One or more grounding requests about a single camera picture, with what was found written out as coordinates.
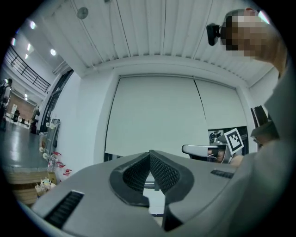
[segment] floor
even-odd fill
[[[0,157],[3,168],[18,168],[19,172],[39,171],[38,168],[44,171],[47,167],[39,153],[39,136],[8,122],[6,131],[0,131]]]

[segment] railing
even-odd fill
[[[34,86],[43,92],[47,91],[50,84],[30,68],[11,46],[8,48],[4,59]]]

